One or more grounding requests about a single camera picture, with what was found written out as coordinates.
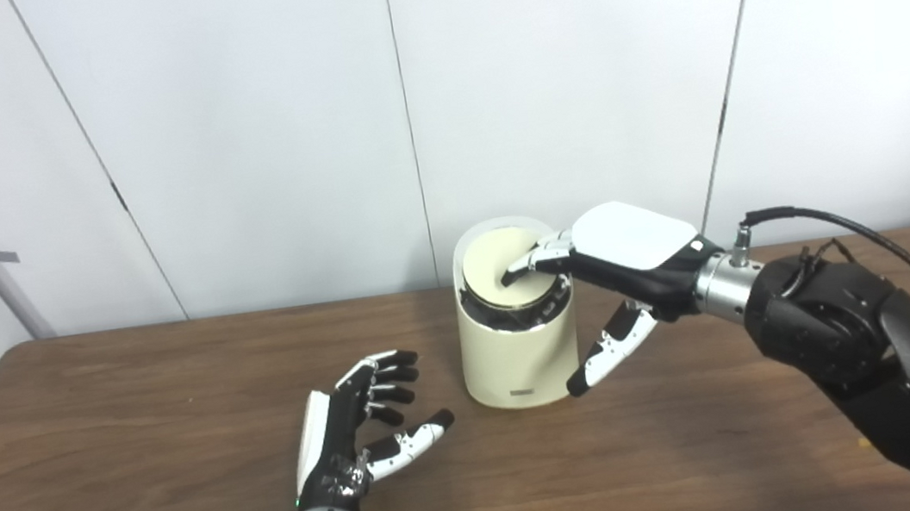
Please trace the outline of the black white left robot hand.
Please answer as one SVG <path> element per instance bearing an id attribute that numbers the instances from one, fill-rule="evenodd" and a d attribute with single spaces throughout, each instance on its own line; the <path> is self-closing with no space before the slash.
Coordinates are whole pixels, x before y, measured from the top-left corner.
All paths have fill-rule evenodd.
<path id="1" fill-rule="evenodd" d="M 369 354 L 332 390 L 309 392 L 297 461 L 297 511 L 362 511 L 376 481 L 401 471 L 443 439 L 455 423 L 449 409 L 405 427 L 396 404 L 416 395 L 417 353 Z"/>

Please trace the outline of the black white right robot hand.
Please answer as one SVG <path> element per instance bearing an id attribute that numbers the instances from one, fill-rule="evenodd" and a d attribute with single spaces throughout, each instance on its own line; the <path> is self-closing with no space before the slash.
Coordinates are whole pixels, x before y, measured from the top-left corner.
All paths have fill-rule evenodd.
<path id="1" fill-rule="evenodd" d="M 697 277 L 722 251 L 691 223 L 614 201 L 541 237 L 499 282 L 507 288 L 534 272 L 564 274 L 623 295 L 625 301 L 566 382 L 569 396 L 578 398 L 636 352 L 659 322 L 700 313 Z"/>

